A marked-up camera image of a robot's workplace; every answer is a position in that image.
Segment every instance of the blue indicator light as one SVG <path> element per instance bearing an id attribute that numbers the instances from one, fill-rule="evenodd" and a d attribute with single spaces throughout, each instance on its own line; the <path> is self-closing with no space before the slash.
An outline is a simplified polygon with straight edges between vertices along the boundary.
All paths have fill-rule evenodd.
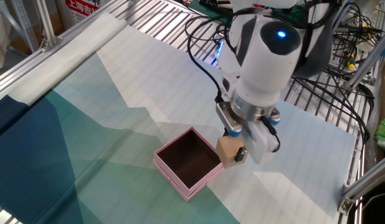
<path id="1" fill-rule="evenodd" d="M 284 37 L 286 36 L 285 32 L 283 32 L 283 31 L 279 31 L 279 32 L 277 33 L 277 35 L 278 35 L 279 37 L 281 37 L 281 38 L 284 38 Z"/>
<path id="2" fill-rule="evenodd" d="M 224 40 L 220 43 L 219 50 L 217 50 L 217 52 L 216 52 L 216 57 L 217 57 L 217 58 L 218 58 L 219 55 L 220 55 L 220 51 L 221 51 L 222 48 L 223 48 L 223 44 L 224 44 Z"/>

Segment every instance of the cable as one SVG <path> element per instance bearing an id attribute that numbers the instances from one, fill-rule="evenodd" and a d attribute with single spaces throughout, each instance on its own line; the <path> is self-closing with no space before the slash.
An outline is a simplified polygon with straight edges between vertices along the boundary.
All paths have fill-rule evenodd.
<path id="1" fill-rule="evenodd" d="M 217 17 L 214 17 L 214 18 L 208 18 L 206 16 L 199 16 L 196 19 L 203 18 L 203 19 L 207 19 L 207 20 L 203 21 L 202 23 L 200 23 L 190 34 L 188 34 L 188 32 L 187 32 L 187 24 L 188 23 L 185 24 L 184 28 L 185 28 L 185 31 L 186 31 L 187 36 L 188 36 L 188 41 L 187 41 L 187 52 L 188 52 L 188 55 L 190 56 L 192 62 L 194 62 L 194 64 L 197 65 L 197 67 L 199 67 L 214 82 L 214 84 L 215 84 L 215 86 L 217 88 L 217 95 L 216 95 L 216 98 L 215 98 L 216 102 L 222 102 L 223 101 L 223 99 L 222 99 L 222 92 L 221 92 L 220 86 L 217 83 L 216 79 L 204 67 L 202 67 L 202 65 L 200 65 L 197 62 L 197 60 L 194 58 L 193 53 L 191 52 L 191 41 L 194 38 L 195 33 L 200 28 L 204 27 L 206 24 L 208 24 L 210 22 L 214 22 L 214 21 L 217 21 L 217 20 L 222 19 L 222 18 L 228 18 L 229 19 L 228 21 L 230 21 L 235 16 L 241 16 L 241 15 L 246 15 L 246 14 L 255 14 L 256 12 L 257 12 L 256 8 L 245 8 L 245 9 L 241 9 L 241 10 L 233 13 L 230 17 L 229 16 L 217 16 Z M 224 38 L 227 41 L 227 39 L 228 39 L 228 32 L 226 32 L 226 30 L 227 29 L 224 29 L 224 34 L 225 34 Z"/>
<path id="2" fill-rule="evenodd" d="M 319 86 L 317 85 L 315 82 L 307 79 L 307 78 L 302 78 L 302 77 L 292 77 L 296 82 L 298 82 L 302 87 L 306 88 L 309 92 L 311 92 L 312 94 L 314 94 L 315 96 L 319 97 L 319 99 L 323 100 L 324 102 L 328 103 L 329 105 L 339 109 L 340 111 L 342 111 L 343 113 L 347 114 L 349 117 L 355 119 L 358 124 L 359 124 L 359 128 L 360 128 L 360 131 L 361 131 L 361 137 L 363 139 L 363 143 L 366 143 L 369 139 L 370 139 L 370 133 L 364 123 L 364 121 L 361 119 L 360 115 L 357 114 L 357 112 L 354 110 L 354 108 L 352 107 L 352 105 L 350 104 L 350 102 L 347 100 L 346 96 L 343 94 L 344 96 L 344 100 L 346 100 L 348 102 L 348 104 L 346 104 L 344 102 L 344 100 L 341 100 L 339 99 L 338 97 L 336 97 L 334 94 L 332 94 L 331 92 L 329 92 L 326 88 L 323 88 L 322 86 Z M 300 82 L 299 80 L 303 80 L 303 81 L 306 81 L 307 83 L 313 85 L 314 87 L 322 90 L 324 93 L 326 93 L 327 95 L 331 96 L 334 100 L 336 100 L 337 102 L 339 102 L 341 105 L 343 105 L 347 110 L 349 110 L 353 115 L 347 113 L 345 110 L 341 109 L 340 107 L 337 107 L 336 105 L 334 105 L 333 103 L 329 102 L 328 100 L 324 99 L 322 96 L 316 94 L 312 89 L 308 88 L 307 86 L 305 86 L 302 82 Z"/>
<path id="3" fill-rule="evenodd" d="M 212 22 L 212 21 L 215 21 L 215 20 L 218 20 L 218 19 L 221 19 L 223 18 L 223 16 L 217 16 L 215 18 L 212 18 L 212 19 L 208 19 L 207 21 L 204 21 L 202 23 L 200 23 L 192 32 L 191 34 L 188 36 L 188 41 L 187 41 L 187 52 L 188 52 L 188 55 L 190 56 L 192 62 L 194 62 L 194 64 L 197 65 L 198 68 L 200 68 L 214 83 L 215 83 L 215 86 L 217 88 L 217 96 L 216 96 L 216 102 L 222 102 L 223 99 L 222 99 L 222 91 L 220 89 L 220 86 L 219 84 L 217 83 L 216 79 L 204 68 L 202 67 L 194 58 L 193 56 L 193 53 L 191 53 L 191 40 L 193 39 L 193 36 L 194 34 L 201 28 L 203 27 L 204 25 Z"/>
<path id="4" fill-rule="evenodd" d="M 361 209 L 362 211 L 369 205 L 369 203 L 373 200 L 373 199 L 376 199 L 376 198 L 378 198 L 378 197 L 382 197 L 382 196 L 384 196 L 385 195 L 385 193 L 383 193 L 383 194 L 379 194 L 379 195 L 375 195 L 375 196 L 373 196 L 373 197 L 371 197 L 369 200 L 368 200 L 368 202 L 364 205 L 364 207 Z"/>

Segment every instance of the open box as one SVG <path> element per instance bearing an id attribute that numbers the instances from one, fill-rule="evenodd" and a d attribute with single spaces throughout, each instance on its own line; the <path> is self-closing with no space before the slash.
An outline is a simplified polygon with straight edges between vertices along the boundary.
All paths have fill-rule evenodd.
<path id="1" fill-rule="evenodd" d="M 193 127 L 158 149 L 154 165 L 185 201 L 224 169 L 215 149 Z"/>

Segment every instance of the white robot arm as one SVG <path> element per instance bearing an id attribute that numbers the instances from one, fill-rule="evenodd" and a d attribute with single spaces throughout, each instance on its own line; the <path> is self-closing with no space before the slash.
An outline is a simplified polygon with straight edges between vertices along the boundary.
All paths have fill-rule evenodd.
<path id="1" fill-rule="evenodd" d="M 234 10 L 238 10 L 252 7 L 252 4 L 290 8 L 296 1 L 231 0 L 231 3 Z M 275 104 L 281 89 L 297 71 L 297 65 L 310 55 L 323 33 L 324 25 L 316 23 L 333 7 L 329 1 L 317 3 L 309 9 L 309 25 L 314 27 L 309 34 L 274 19 L 270 11 L 262 11 L 239 21 L 236 19 L 230 34 L 230 41 L 237 43 L 235 53 L 227 47 L 221 52 L 233 52 L 233 62 L 220 56 L 221 69 L 224 69 L 222 62 L 236 66 L 222 81 L 225 102 L 219 102 L 216 111 L 228 133 L 240 136 L 256 163 L 271 161 L 280 147 L 272 126 L 280 121 Z"/>

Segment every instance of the small cardboard box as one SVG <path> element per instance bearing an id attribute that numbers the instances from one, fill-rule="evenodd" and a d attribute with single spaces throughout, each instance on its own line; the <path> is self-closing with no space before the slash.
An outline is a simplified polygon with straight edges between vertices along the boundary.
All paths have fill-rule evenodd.
<path id="1" fill-rule="evenodd" d="M 215 149 L 193 127 L 158 149 L 154 165 L 186 202 L 224 169 Z"/>

